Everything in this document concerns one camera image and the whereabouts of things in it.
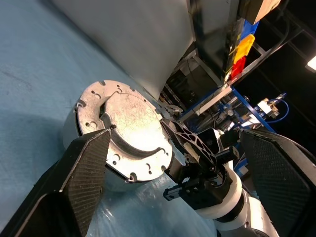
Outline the silver hinged motor housing lid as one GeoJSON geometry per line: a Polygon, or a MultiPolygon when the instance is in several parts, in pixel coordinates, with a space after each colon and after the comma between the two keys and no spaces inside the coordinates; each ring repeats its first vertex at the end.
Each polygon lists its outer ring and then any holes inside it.
{"type": "Polygon", "coordinates": [[[91,84],[75,113],[82,135],[111,130],[106,164],[126,181],[148,182],[169,167],[172,145],[160,123],[162,116],[129,85],[113,80],[91,84]]]}

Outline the blue metal machine frame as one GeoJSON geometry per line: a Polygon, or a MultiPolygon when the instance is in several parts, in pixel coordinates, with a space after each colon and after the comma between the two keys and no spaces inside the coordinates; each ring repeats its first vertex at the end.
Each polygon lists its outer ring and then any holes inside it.
{"type": "Polygon", "coordinates": [[[203,132],[209,127],[227,131],[237,127],[265,128],[275,132],[267,117],[235,88],[221,88],[209,97],[187,109],[179,116],[179,121],[195,132],[203,132]]]}

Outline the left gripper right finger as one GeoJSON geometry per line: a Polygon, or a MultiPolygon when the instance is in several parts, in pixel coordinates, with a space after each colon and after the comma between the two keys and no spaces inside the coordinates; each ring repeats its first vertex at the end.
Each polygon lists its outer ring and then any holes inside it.
{"type": "Polygon", "coordinates": [[[279,237],[316,237],[316,164],[276,133],[242,130],[241,145],[261,204],[279,237]]]}

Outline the brown cardboard box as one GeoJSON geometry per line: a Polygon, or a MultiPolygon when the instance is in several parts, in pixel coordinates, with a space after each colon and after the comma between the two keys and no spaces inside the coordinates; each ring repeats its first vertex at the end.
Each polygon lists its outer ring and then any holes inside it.
{"type": "Polygon", "coordinates": [[[249,23],[255,24],[275,9],[280,2],[281,0],[249,0],[245,19],[249,23]]]}

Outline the yellow plastic bin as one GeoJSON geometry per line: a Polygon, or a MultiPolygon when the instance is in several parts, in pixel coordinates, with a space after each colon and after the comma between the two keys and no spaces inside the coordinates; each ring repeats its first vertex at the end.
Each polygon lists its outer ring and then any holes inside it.
{"type": "Polygon", "coordinates": [[[234,64],[237,63],[242,57],[247,56],[249,51],[255,41],[255,36],[253,34],[247,35],[245,38],[241,40],[237,47],[237,52],[234,57],[234,64]]]}

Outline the blue plastic bin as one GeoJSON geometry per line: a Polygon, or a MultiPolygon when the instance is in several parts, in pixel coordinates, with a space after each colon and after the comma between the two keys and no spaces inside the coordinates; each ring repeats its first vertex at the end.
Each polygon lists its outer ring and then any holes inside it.
{"type": "Polygon", "coordinates": [[[259,21],[252,25],[247,20],[245,20],[244,24],[243,24],[243,28],[242,28],[240,39],[243,40],[248,35],[255,34],[258,25],[259,25],[259,21]]]}

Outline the shiny dark steel column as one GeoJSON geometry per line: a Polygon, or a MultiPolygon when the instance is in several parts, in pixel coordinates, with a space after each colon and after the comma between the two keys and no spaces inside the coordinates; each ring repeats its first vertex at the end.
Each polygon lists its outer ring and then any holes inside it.
{"type": "Polygon", "coordinates": [[[244,23],[239,14],[242,0],[188,1],[195,60],[217,86],[222,86],[231,72],[244,23]]]}

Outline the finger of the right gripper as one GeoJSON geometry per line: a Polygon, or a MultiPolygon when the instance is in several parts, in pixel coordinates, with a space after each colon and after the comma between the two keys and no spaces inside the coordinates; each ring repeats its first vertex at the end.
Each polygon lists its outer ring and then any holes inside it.
{"type": "Polygon", "coordinates": [[[184,181],[188,178],[187,167],[183,166],[176,158],[175,154],[172,153],[171,162],[169,165],[169,177],[173,181],[184,181]]]}
{"type": "Polygon", "coordinates": [[[186,163],[196,163],[202,171],[217,171],[217,160],[212,151],[200,140],[200,138],[186,129],[178,122],[166,118],[160,120],[175,147],[187,155],[186,163]]]}

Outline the red plastic bin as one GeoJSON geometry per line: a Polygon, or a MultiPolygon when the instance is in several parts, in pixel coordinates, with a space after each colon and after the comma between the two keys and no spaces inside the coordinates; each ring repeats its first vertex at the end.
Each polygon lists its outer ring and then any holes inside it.
{"type": "Polygon", "coordinates": [[[245,62],[246,62],[246,57],[243,56],[233,65],[231,77],[230,77],[231,79],[235,78],[238,74],[242,73],[245,66],[245,62]]]}

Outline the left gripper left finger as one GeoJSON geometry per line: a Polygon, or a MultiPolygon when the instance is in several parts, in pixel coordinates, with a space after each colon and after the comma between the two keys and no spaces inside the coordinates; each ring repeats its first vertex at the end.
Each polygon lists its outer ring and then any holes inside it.
{"type": "Polygon", "coordinates": [[[72,141],[0,237],[86,237],[102,193],[110,140],[110,129],[102,129],[72,141]]]}

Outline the blue pneumatic tube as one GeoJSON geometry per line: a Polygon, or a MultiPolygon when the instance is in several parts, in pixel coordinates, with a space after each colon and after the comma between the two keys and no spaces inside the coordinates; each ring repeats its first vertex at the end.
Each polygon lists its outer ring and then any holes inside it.
{"type": "Polygon", "coordinates": [[[288,116],[288,114],[289,114],[289,104],[285,101],[286,95],[287,95],[286,92],[283,93],[283,94],[282,94],[282,97],[279,99],[279,102],[280,102],[280,103],[283,103],[283,104],[285,105],[285,107],[286,107],[286,112],[285,112],[285,114],[284,114],[278,121],[284,120],[284,119],[288,116]]]}

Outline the white brass pneumatic valve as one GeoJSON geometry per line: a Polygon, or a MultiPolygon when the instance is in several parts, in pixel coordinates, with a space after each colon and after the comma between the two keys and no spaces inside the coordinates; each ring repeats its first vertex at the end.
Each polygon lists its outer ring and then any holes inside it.
{"type": "Polygon", "coordinates": [[[279,115],[276,105],[279,103],[278,99],[268,100],[265,98],[257,104],[260,112],[263,112],[267,117],[275,119],[279,115]]]}

